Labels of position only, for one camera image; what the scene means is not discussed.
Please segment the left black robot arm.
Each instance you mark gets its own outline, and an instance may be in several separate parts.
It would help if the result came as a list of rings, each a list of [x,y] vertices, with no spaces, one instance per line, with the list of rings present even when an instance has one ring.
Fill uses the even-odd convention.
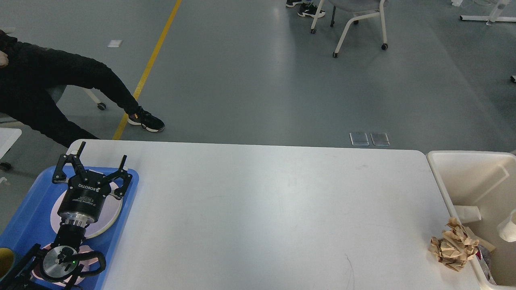
[[[1,235],[18,258],[2,290],[99,290],[134,199],[138,176],[125,167],[85,167],[85,147],[62,154],[37,177]]]

